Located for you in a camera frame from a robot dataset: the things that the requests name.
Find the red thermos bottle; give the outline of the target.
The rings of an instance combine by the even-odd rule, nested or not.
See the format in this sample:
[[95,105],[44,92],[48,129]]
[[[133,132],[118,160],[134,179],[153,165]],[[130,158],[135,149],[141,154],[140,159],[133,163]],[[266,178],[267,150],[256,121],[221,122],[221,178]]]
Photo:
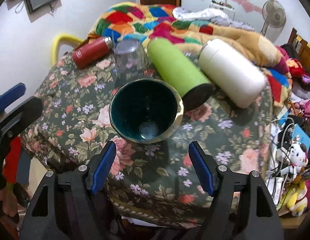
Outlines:
[[76,49],[72,58],[79,70],[88,68],[92,63],[108,55],[113,48],[110,37],[99,37],[94,42]]

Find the white standing fan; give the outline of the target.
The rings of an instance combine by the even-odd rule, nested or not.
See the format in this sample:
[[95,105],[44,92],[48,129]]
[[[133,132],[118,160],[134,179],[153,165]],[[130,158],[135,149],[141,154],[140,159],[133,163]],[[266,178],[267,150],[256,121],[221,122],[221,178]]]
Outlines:
[[268,0],[262,8],[262,16],[264,19],[261,30],[262,35],[266,35],[268,27],[281,28],[286,23],[286,12],[284,7],[275,0]]

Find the wooden chair back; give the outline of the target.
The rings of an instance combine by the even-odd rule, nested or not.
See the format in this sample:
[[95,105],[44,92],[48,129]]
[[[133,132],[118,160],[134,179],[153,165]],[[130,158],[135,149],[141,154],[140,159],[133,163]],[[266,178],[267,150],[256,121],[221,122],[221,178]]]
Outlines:
[[292,28],[288,44],[293,45],[299,56],[300,63],[310,75],[310,43],[302,38],[295,28]]

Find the dark green ceramic cup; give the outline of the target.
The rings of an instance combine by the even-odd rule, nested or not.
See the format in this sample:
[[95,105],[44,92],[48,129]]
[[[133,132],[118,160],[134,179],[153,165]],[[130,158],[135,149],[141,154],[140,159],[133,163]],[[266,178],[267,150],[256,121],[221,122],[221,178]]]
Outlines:
[[123,138],[154,144],[179,127],[184,105],[178,92],[158,79],[139,79],[124,85],[109,104],[109,120]]

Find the lime green bottle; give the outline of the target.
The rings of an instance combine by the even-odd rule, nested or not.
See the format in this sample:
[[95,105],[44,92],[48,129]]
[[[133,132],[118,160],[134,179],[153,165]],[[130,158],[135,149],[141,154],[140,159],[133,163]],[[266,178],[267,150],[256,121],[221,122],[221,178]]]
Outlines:
[[211,96],[212,82],[169,40],[153,39],[147,52],[161,78],[179,93],[184,110],[200,107]]

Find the colourful patchwork blanket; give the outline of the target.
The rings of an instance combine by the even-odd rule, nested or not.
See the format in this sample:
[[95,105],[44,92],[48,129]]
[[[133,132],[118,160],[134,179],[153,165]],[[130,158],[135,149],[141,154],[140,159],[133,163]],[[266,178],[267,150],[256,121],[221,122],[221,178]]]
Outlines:
[[115,41],[136,38],[147,46],[152,38],[162,37],[183,53],[199,54],[208,41],[219,38],[247,59],[262,67],[271,87],[274,106],[282,107],[291,95],[292,80],[282,49],[263,35],[236,25],[223,26],[203,16],[184,20],[169,4],[139,5],[123,2],[113,5],[95,22],[87,41],[102,36]]

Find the white thermos bottle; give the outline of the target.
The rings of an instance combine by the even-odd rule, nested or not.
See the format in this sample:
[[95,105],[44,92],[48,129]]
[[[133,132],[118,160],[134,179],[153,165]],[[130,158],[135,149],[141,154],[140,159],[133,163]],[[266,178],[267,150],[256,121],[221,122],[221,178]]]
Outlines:
[[261,94],[267,78],[226,42],[209,40],[200,50],[200,70],[239,108],[248,108]]

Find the yellow plush toy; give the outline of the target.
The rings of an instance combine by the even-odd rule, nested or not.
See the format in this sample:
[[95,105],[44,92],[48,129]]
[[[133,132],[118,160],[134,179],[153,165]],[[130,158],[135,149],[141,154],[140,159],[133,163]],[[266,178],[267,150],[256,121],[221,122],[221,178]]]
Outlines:
[[277,206],[279,216],[290,213],[293,217],[300,217],[308,206],[307,191],[305,181],[292,184]]

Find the white grey knitted cloth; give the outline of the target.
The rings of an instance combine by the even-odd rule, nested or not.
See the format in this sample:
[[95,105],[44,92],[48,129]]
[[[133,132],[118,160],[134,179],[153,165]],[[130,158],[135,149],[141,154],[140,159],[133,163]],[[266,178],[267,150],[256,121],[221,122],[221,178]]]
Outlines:
[[206,8],[198,12],[193,12],[183,7],[176,7],[173,9],[172,14],[175,19],[180,21],[208,21],[224,27],[255,31],[250,24],[232,20],[225,12],[216,8]]

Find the white cow plush toy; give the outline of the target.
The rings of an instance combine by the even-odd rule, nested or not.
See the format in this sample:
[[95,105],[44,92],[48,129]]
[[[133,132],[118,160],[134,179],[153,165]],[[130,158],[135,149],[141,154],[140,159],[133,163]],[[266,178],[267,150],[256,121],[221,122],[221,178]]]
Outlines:
[[281,164],[288,162],[288,166],[280,169],[281,176],[288,176],[295,180],[300,172],[305,170],[308,164],[307,148],[304,144],[293,141],[286,149],[281,147],[277,150],[277,159]]

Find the yellow plastic chair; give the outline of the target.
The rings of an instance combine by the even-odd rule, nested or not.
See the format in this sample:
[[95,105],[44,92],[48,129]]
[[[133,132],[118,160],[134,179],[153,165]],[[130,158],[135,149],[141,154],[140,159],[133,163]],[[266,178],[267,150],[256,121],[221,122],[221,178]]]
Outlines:
[[68,44],[70,46],[76,47],[80,45],[84,40],[68,33],[59,33],[52,40],[50,62],[53,66],[58,60],[58,53],[60,51],[60,46],[62,44]]

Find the floral green table cloth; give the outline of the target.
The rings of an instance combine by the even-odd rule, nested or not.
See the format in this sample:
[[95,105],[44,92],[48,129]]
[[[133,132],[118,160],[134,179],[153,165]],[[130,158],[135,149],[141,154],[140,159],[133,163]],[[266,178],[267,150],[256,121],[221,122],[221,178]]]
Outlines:
[[186,112],[171,137],[138,145],[120,137],[109,121],[109,104],[118,91],[113,56],[78,70],[70,55],[50,70],[36,96],[43,114],[26,129],[22,145],[48,169],[65,172],[86,164],[107,141],[117,153],[106,192],[127,217],[185,228],[199,225],[212,198],[202,189],[188,156],[197,141],[217,163],[232,171],[265,174],[272,114],[266,87],[246,109],[216,89],[206,103]]

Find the clear glass tumbler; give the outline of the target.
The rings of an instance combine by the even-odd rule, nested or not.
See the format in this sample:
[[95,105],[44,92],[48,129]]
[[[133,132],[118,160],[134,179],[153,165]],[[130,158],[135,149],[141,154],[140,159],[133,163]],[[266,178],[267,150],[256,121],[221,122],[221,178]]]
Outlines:
[[143,77],[147,59],[141,41],[129,38],[117,43],[114,50],[116,74],[122,83]]

